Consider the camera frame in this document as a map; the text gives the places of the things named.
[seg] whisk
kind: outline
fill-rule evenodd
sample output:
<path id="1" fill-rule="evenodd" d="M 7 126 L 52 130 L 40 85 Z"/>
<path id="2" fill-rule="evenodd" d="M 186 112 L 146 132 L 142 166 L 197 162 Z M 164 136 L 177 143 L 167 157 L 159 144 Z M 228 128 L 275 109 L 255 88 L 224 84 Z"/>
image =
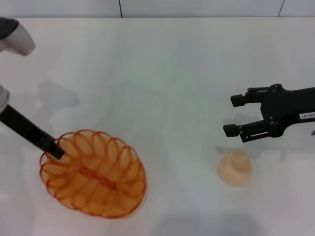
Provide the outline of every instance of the whisk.
<path id="1" fill-rule="evenodd" d="M 146 192 L 136 151 L 123 140 L 92 130 L 54 139 L 8 105 L 0 86 L 0 121 L 44 151 L 40 177 L 47 191 L 70 209 L 104 218 L 131 215 Z"/>

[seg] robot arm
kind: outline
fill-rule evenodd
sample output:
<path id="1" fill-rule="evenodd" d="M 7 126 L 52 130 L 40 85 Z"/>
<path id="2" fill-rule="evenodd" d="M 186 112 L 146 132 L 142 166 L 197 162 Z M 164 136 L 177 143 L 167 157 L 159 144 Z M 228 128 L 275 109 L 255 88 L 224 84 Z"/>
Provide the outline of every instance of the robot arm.
<path id="1" fill-rule="evenodd" d="M 315 121 L 315 88 L 288 91 L 280 84 L 249 88 L 245 96 L 231 96 L 231 102 L 234 107 L 261 103 L 264 120 L 223 126 L 227 137 L 240 135 L 244 143 L 265 137 L 280 137 L 290 125 Z"/>
<path id="2" fill-rule="evenodd" d="M 27 56 L 35 49 L 35 43 L 17 20 L 0 17 L 0 52 L 9 50 Z"/>
<path id="3" fill-rule="evenodd" d="M 6 49 L 27 56 L 34 48 L 31 36 L 18 21 L 0 18 L 0 52 Z M 41 150 L 60 159 L 65 152 L 55 144 L 55 139 L 12 108 L 9 100 L 9 91 L 0 85 L 0 121 Z"/>

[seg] white label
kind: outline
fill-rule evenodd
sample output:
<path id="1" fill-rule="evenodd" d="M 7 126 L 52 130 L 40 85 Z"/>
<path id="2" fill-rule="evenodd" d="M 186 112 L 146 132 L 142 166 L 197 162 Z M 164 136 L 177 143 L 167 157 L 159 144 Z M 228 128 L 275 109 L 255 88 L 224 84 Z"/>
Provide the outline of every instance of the white label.
<path id="1" fill-rule="evenodd" d="M 300 119 L 315 118 L 315 112 L 300 114 Z"/>

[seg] white wall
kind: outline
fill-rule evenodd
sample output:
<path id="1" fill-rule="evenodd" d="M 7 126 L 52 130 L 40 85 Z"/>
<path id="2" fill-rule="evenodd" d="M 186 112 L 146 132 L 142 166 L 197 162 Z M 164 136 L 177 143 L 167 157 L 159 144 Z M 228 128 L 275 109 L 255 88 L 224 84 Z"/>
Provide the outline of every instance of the white wall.
<path id="1" fill-rule="evenodd" d="M 121 0 L 124 17 L 277 16 L 283 0 Z"/>
<path id="2" fill-rule="evenodd" d="M 283 0 L 121 0 L 123 17 L 278 16 Z M 121 16 L 119 0 L 0 0 L 4 17 Z M 315 16 L 315 0 L 284 0 L 280 16 Z"/>
<path id="3" fill-rule="evenodd" d="M 285 0 L 280 16 L 315 16 L 315 0 Z"/>
<path id="4" fill-rule="evenodd" d="M 118 0 L 0 0 L 3 17 L 120 17 Z"/>

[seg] black handle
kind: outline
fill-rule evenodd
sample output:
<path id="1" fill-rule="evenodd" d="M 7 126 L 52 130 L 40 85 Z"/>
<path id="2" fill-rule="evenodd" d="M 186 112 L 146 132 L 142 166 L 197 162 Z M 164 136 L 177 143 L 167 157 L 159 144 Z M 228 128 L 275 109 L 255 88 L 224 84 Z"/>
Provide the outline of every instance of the black handle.
<path id="1" fill-rule="evenodd" d="M 57 159 L 61 159 L 65 154 L 65 151 L 55 143 L 52 136 L 38 128 L 10 105 L 7 105 L 0 113 L 0 121 L 36 147 L 49 152 Z"/>

